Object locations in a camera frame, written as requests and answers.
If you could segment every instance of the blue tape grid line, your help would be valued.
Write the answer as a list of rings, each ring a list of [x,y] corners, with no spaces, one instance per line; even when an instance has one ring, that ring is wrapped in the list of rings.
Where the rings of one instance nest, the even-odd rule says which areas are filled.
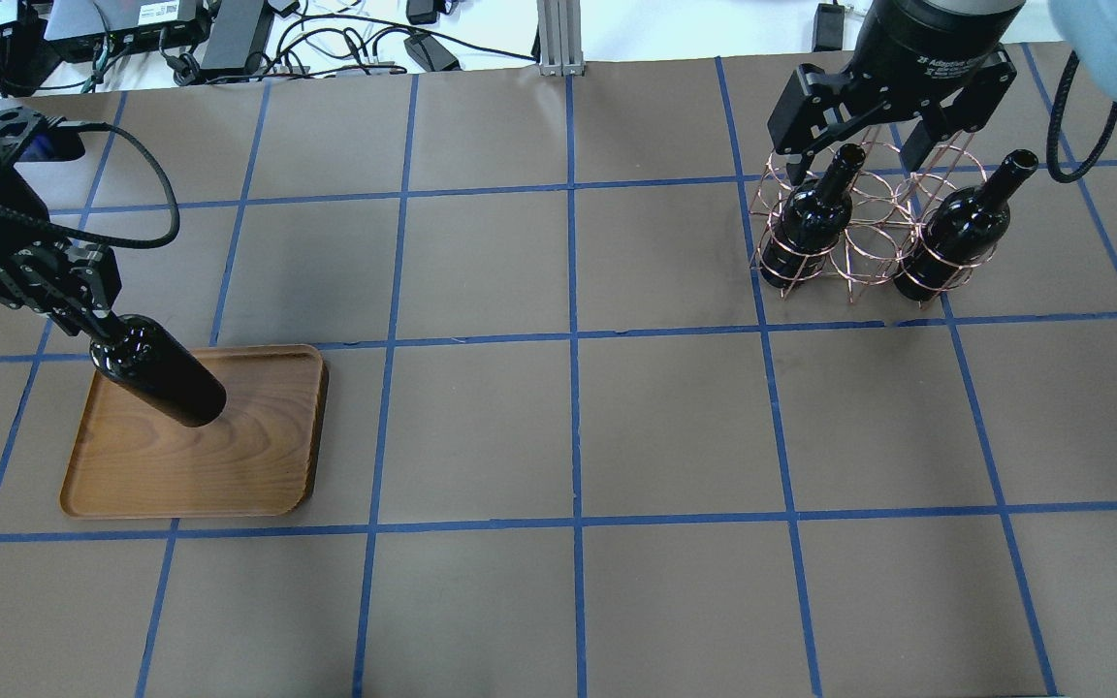
[[[997,516],[996,504],[962,507],[903,507],[885,509],[810,509],[798,511],[706,511],[696,514],[623,514],[623,516],[581,517],[583,527],[643,525],[722,525],[723,523],[842,522],[863,519],[928,519]],[[1012,516],[1019,514],[1063,514],[1117,511],[1117,500],[1100,503],[1006,504]],[[572,517],[533,519],[471,519],[443,522],[379,523],[378,533],[426,534],[456,530],[519,530],[572,527]],[[248,527],[181,527],[178,530],[59,530],[44,533],[0,533],[0,543],[79,543],[88,541],[208,541],[236,538],[296,538],[311,535],[365,535],[369,525],[296,525]]]
[[[227,248],[227,262],[222,274],[222,286],[218,290],[218,305],[213,314],[213,323],[209,331],[209,345],[218,345],[218,332],[222,327],[222,310],[226,306],[227,290],[231,284],[231,267],[235,266],[236,248],[239,246],[239,230],[244,224],[245,202],[248,199],[248,190],[252,185],[254,168],[257,164],[257,151],[261,146],[261,132],[266,127],[266,113],[269,107],[269,84],[261,89],[261,104],[258,106],[257,127],[254,130],[252,145],[248,151],[248,165],[245,169],[244,187],[239,190],[239,210],[236,211],[235,227],[231,229],[231,242]],[[157,640],[157,627],[163,614],[163,604],[166,600],[166,587],[170,583],[170,570],[174,557],[174,541],[179,533],[179,518],[173,518],[166,529],[166,547],[163,552],[163,564],[157,574],[157,589],[154,592],[154,606],[150,614],[150,630],[145,632],[145,646],[141,653],[141,671],[136,675],[136,698],[143,698],[145,688],[150,683],[150,668],[154,658],[154,643]]]
[[[584,632],[584,482],[580,448],[580,321],[576,314],[576,96],[564,76],[567,131],[567,318],[571,343],[571,516],[572,591],[576,604],[576,698],[589,695],[589,658]]]
[[[120,105],[115,108],[114,121],[115,125],[118,125],[121,119],[123,119],[123,112],[128,105],[128,94],[125,92],[123,96],[120,97]],[[79,216],[79,227],[84,229],[85,224],[88,222],[89,211],[93,208],[94,195],[97,195],[98,185],[101,185],[102,176],[106,173],[106,163],[111,159],[111,145],[114,143],[114,133],[106,134],[106,144],[102,146],[102,159],[98,162],[97,171],[93,174],[93,182],[89,185],[89,194],[85,198],[85,207],[80,209]],[[45,353],[46,344],[49,342],[49,333],[54,329],[54,323],[46,321],[45,326],[40,331],[40,337],[37,340],[37,350],[34,352],[31,357],[31,365],[28,366],[28,380],[23,385],[22,392],[19,394],[19,403],[17,405],[17,412],[11,420],[11,429],[8,431],[8,438],[6,438],[6,443],[3,446],[3,455],[0,457],[0,490],[3,489],[3,478],[6,477],[6,471],[8,471],[8,463],[11,462],[11,452],[15,450],[15,441],[17,441],[17,436],[19,433],[19,424],[23,421],[23,412],[28,407],[28,396],[32,393],[32,385],[37,380],[37,371],[40,370],[40,357]]]
[[[1054,313],[1043,315],[967,315],[952,318],[957,326],[978,326],[980,324],[1023,324],[1023,323],[1060,323],[1117,321],[1117,310],[1110,313]],[[775,323],[766,329],[771,334],[784,332],[821,332],[830,329],[872,329],[873,327],[938,327],[945,326],[945,318],[914,318],[909,321],[837,321],[812,323]],[[691,336],[703,334],[751,334],[760,332],[758,326],[713,326],[713,327],[640,327],[640,329],[585,329],[580,331],[580,340],[614,340],[620,336]],[[503,344],[526,342],[563,342],[571,337],[566,332],[533,333],[533,334],[488,334],[470,336],[430,336],[417,340],[398,340],[399,346],[449,346],[454,344]],[[372,342],[319,342],[316,348],[322,352],[344,352],[344,350],[382,350],[385,341]],[[0,364],[26,364],[32,362],[32,354],[0,355]],[[42,354],[42,363],[50,362],[84,362],[85,354]]]
[[[400,286],[403,281],[403,243],[408,230],[408,184],[412,176],[412,141],[416,135],[417,76],[412,76],[408,95],[408,136],[403,144],[403,176],[400,182],[399,229],[394,239],[394,278],[391,286],[391,314],[385,333],[385,365],[382,366],[382,398],[378,411],[378,447],[373,455],[373,485],[369,503],[369,526],[364,536],[364,573],[360,580],[360,620],[356,624],[356,649],[351,670],[351,694],[364,694],[364,651],[369,643],[369,610],[372,597],[373,560],[378,552],[379,513],[382,504],[382,465],[385,462],[386,419],[391,407],[391,379],[394,373],[394,337],[400,314]]]
[[[896,124],[890,124],[890,134],[895,141],[895,145],[903,146],[899,128],[897,128]],[[914,195],[913,202],[917,210],[922,208],[916,195]],[[963,350],[960,327],[954,322],[951,300],[945,293],[941,295],[941,302],[943,302],[944,324],[951,335],[951,345],[954,348],[954,356],[956,356],[956,362],[960,366],[960,376],[963,380],[963,389],[965,389],[967,396],[967,407],[972,410],[972,421],[974,421],[976,429],[976,440],[981,443],[981,456],[985,460],[985,474],[989,477],[989,486],[994,494],[995,511],[1002,522],[1003,536],[1006,539],[1006,552],[1011,556],[1011,568],[1015,573],[1015,584],[1019,587],[1021,605],[1024,608],[1029,633],[1032,635],[1032,648],[1037,652],[1038,667],[1041,669],[1042,680],[1046,681],[1047,694],[1058,695],[1058,688],[1054,686],[1054,671],[1050,667],[1050,654],[1046,649],[1046,637],[1041,634],[1041,623],[1037,618],[1037,609],[1032,604],[1032,591],[1030,591],[1028,574],[1024,571],[1024,561],[1021,560],[1019,544],[1015,541],[1015,526],[1011,523],[1011,513],[1006,508],[1006,495],[1003,491],[1002,480],[999,478],[993,447],[989,442],[989,432],[985,430],[984,415],[981,414],[981,402],[976,398],[976,388],[972,380],[972,371],[967,366],[967,357]]]
[[[736,178],[744,179],[744,163],[739,159],[739,136],[735,128],[735,111],[732,109],[732,94],[727,89],[726,70],[723,66],[723,58],[714,58],[714,67],[717,70],[718,92],[723,96],[723,111],[726,113],[727,134],[732,140],[732,157],[735,160]],[[748,216],[748,198],[744,187],[736,187],[739,198],[739,222],[744,227],[745,254],[748,260],[753,258],[756,246],[753,242],[753,220]],[[779,452],[779,474],[782,480],[783,504],[785,520],[787,520],[787,534],[790,536],[790,547],[792,547],[792,566],[795,571],[795,595],[799,602],[799,618],[801,618],[801,630],[804,635],[804,652],[808,658],[808,679],[812,686],[812,695],[821,696],[821,671],[819,654],[817,654],[817,639],[812,631],[812,611],[810,597],[808,597],[808,580],[804,574],[804,553],[799,538],[799,519],[795,514],[795,498],[792,494],[792,482],[790,482],[790,465],[787,461],[787,443],[783,433],[783,415],[779,401],[779,383],[775,380],[775,360],[770,345],[770,323],[766,318],[766,306],[761,295],[761,278],[756,269],[750,269],[748,275],[753,281],[753,303],[757,309],[758,332],[761,333],[761,353],[766,370],[766,386],[770,392],[770,414],[775,429],[775,448]],[[842,326],[846,323],[834,323]]]
[[[1050,93],[1047,92],[1046,80],[1041,79],[1041,70],[1038,69],[1037,58],[1032,56],[1032,48],[1030,48],[1028,44],[1024,44],[1023,48],[1024,58],[1028,59],[1029,70],[1032,71],[1032,82],[1037,85],[1038,92],[1041,93],[1041,101],[1046,103],[1047,111],[1054,109],[1054,102],[1050,98]],[[1068,142],[1067,134],[1060,133],[1059,136],[1063,154],[1068,156],[1069,163],[1073,163],[1075,160],[1077,160],[1077,156],[1072,153],[1071,144]],[[1114,272],[1117,275],[1117,252],[1114,250],[1114,242],[1109,239],[1109,232],[1106,230],[1102,217],[1100,216],[1100,212],[1098,212],[1098,204],[1094,202],[1094,195],[1091,195],[1089,191],[1089,184],[1081,179],[1077,182],[1077,185],[1080,188],[1080,194],[1085,199],[1086,207],[1089,208],[1089,216],[1091,217],[1091,221],[1094,221],[1094,226],[1098,227],[1100,241],[1102,241],[1102,246],[1106,248],[1106,255],[1109,257],[1109,261],[1114,266]]]

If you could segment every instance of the black cylinder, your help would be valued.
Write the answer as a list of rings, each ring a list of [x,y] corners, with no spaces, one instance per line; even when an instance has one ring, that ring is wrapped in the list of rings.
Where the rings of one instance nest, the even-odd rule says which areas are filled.
[[[143,315],[120,319],[124,335],[89,345],[102,375],[183,426],[203,426],[221,414],[226,389],[182,344]]]
[[[960,272],[960,265],[976,260],[1006,235],[1011,226],[1006,200],[1037,168],[1031,151],[1013,151],[985,184],[947,195],[900,262],[895,288],[918,304],[934,299]]]
[[[851,182],[865,163],[863,147],[848,143],[820,179],[795,188],[761,250],[761,277],[789,290],[819,274],[824,251],[851,220]]]
[[[1020,6],[965,15],[926,0],[875,0],[843,68],[853,84],[847,90],[849,109],[862,114],[886,99],[892,114],[906,115],[923,101],[951,96],[996,48]]]

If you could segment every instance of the bottle neck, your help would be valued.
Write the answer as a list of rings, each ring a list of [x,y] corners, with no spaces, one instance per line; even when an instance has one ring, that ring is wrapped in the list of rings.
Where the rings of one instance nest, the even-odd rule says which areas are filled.
[[[981,189],[976,190],[972,202],[981,209],[1001,211],[1006,200],[1015,194],[1021,184],[1037,172],[1038,159],[1030,151],[1014,151],[1003,160]]]
[[[833,207],[851,189],[851,182],[863,164],[865,151],[859,145],[849,143],[839,147],[830,168],[812,188],[812,195],[825,207]]]

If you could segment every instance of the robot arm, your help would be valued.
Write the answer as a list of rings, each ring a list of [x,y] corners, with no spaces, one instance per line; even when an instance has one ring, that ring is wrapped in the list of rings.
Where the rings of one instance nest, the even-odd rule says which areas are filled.
[[[111,239],[49,222],[46,204],[13,165],[30,145],[39,144],[48,146],[45,159],[75,159],[84,154],[77,134],[86,131],[114,131],[154,166],[172,204],[172,229],[166,235],[150,241]],[[201,426],[222,411],[222,385],[156,322],[112,310],[121,281],[111,245],[159,247],[178,232],[179,211],[170,182],[156,160],[123,128],[65,124],[26,107],[0,112],[0,304],[12,309],[27,306],[71,336],[88,334],[97,371],[174,420]]]
[[[792,181],[823,147],[870,125],[922,118],[904,150],[908,169],[957,131],[984,127],[1015,79],[999,40],[1023,4],[873,0],[848,65],[829,75],[799,66],[770,115],[776,153],[792,156]]]
[[[911,171],[954,133],[983,128],[1015,79],[999,40],[1023,4],[873,0],[848,65],[838,74],[796,67],[770,115],[792,181],[805,176],[819,151],[870,125],[919,116],[904,146]],[[1051,0],[1050,10],[1095,83],[1117,101],[1117,0]]]

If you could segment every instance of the power adapter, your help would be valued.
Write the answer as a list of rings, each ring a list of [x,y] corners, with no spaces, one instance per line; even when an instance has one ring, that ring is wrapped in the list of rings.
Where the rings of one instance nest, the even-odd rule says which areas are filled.
[[[408,0],[408,21],[413,26],[438,22],[438,13],[447,11],[447,0]]]
[[[838,3],[820,3],[812,15],[812,51],[842,51],[842,13]]]
[[[408,56],[429,71],[459,70],[459,58],[438,44],[431,34],[413,34],[403,40]]]

